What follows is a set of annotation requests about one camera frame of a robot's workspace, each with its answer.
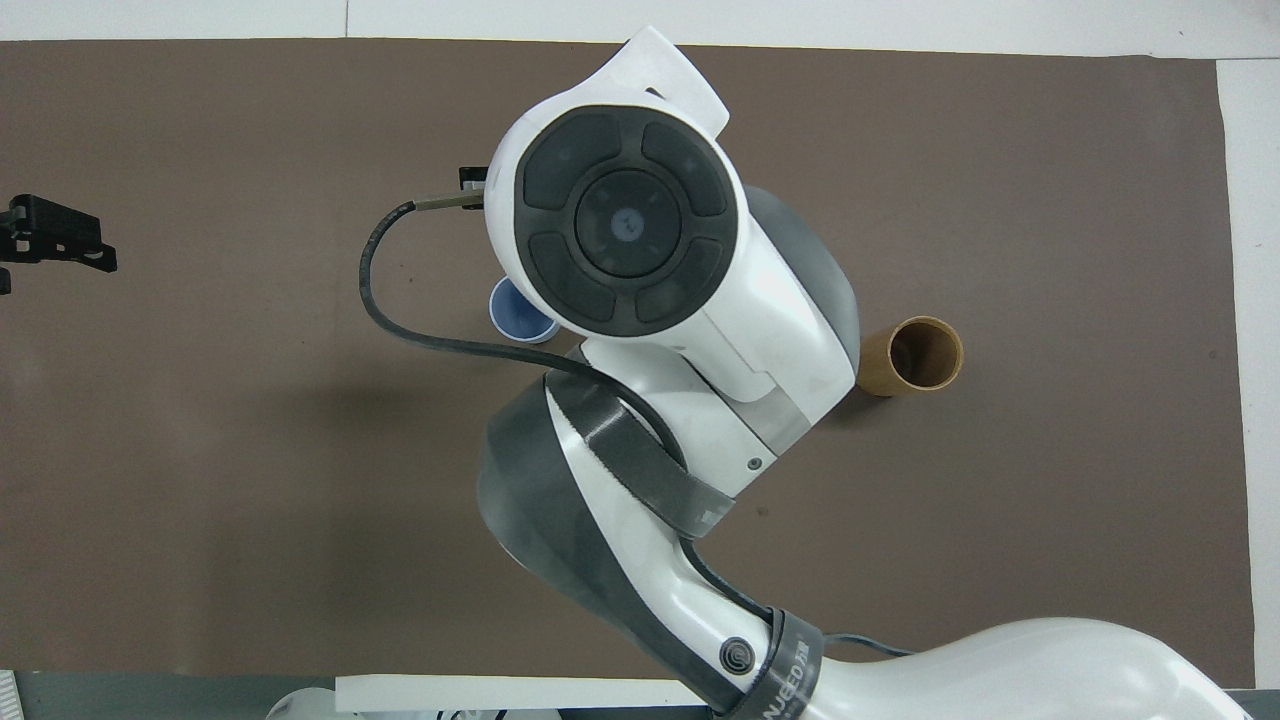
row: cardboard tube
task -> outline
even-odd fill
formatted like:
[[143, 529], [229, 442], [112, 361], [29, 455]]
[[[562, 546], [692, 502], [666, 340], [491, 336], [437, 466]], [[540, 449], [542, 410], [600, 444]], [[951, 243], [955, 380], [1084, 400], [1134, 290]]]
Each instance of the cardboard tube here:
[[956, 331], [918, 315], [863, 338], [858, 387], [879, 397], [933, 392], [951, 384], [964, 364]]

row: white plastic housing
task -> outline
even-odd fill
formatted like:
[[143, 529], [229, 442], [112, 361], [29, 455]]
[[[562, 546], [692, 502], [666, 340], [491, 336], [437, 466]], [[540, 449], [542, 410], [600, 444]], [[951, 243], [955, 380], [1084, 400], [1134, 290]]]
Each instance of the white plastic housing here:
[[[701, 135], [731, 179], [739, 228], [728, 272], [703, 307], [666, 331], [609, 337], [576, 325], [539, 296], [520, 260], [516, 167], [543, 129], [585, 105], [640, 106], [681, 120]], [[669, 347], [719, 392], [741, 402], [781, 388], [810, 424], [817, 423], [852, 388], [854, 368], [826, 318], [748, 211], [737, 172], [716, 142], [727, 119], [724, 105], [692, 64], [646, 28], [585, 82], [539, 102], [516, 120], [489, 167], [485, 224], [498, 261], [516, 287], [562, 325], [588, 337]]]

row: white strip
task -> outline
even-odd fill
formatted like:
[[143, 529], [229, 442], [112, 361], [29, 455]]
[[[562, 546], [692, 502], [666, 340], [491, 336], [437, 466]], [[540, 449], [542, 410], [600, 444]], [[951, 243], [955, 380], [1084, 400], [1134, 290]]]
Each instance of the white strip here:
[[1034, 55], [1280, 56], [1274, 0], [351, 0], [355, 37], [622, 42]]
[[1280, 60], [1217, 64], [1226, 129], [1235, 329], [1258, 688], [1280, 688]]
[[0, 670], [0, 720], [22, 720], [22, 701], [13, 670]]
[[338, 678], [338, 712], [408, 710], [547, 710], [703, 705], [675, 680], [353, 675]]
[[214, 40], [346, 33], [346, 0], [0, 0], [0, 40]]

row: button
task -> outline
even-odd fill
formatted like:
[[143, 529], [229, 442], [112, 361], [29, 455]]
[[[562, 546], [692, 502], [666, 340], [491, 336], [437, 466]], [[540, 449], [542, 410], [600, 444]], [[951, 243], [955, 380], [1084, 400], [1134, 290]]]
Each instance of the button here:
[[573, 229], [593, 265], [618, 278], [639, 278], [676, 251], [680, 205], [654, 176], [617, 170], [582, 193]]
[[636, 318], [641, 323], [657, 323], [676, 314], [681, 314], [681, 319], [691, 315], [698, 310], [691, 304], [705, 300], [703, 291], [716, 277], [721, 255], [718, 242], [695, 237], [673, 273], [636, 293]]
[[540, 232], [529, 238], [529, 252], [543, 283], [570, 310], [602, 323], [613, 318], [613, 291], [589, 278], [573, 263], [564, 236]]
[[586, 170], [621, 151], [618, 122], [612, 117], [590, 113], [562, 122], [530, 151], [525, 163], [525, 204], [559, 210]]
[[707, 151], [694, 145], [678, 129], [663, 123], [649, 123], [644, 128], [640, 151], [676, 176], [680, 186], [685, 188], [685, 195], [689, 196], [689, 206], [695, 215], [709, 218], [724, 211], [724, 191], [719, 173], [707, 159]]

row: blue cup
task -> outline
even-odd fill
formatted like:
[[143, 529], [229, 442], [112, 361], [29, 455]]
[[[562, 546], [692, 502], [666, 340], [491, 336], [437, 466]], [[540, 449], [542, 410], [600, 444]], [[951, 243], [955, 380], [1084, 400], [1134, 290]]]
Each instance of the blue cup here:
[[559, 324], [525, 300], [507, 277], [489, 293], [489, 319], [504, 337], [530, 345], [547, 342], [559, 329]]

